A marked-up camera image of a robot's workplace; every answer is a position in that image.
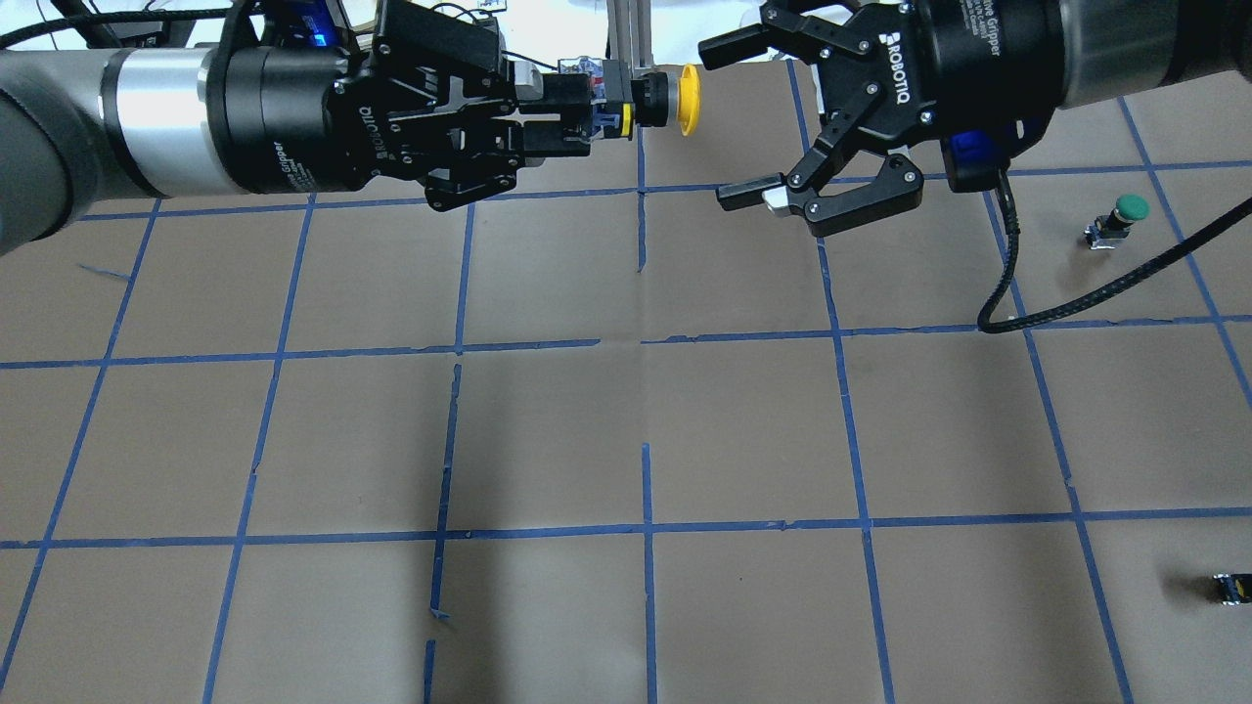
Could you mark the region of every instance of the yellow cap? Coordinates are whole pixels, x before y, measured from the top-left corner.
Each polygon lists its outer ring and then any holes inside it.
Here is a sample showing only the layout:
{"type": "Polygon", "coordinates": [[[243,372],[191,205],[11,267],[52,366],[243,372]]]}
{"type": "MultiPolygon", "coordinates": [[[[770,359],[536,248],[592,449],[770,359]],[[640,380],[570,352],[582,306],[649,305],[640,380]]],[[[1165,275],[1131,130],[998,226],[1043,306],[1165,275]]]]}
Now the yellow cap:
{"type": "Polygon", "coordinates": [[[700,74],[691,64],[682,66],[679,79],[679,127],[682,137],[689,137],[700,124],[700,74]]]}

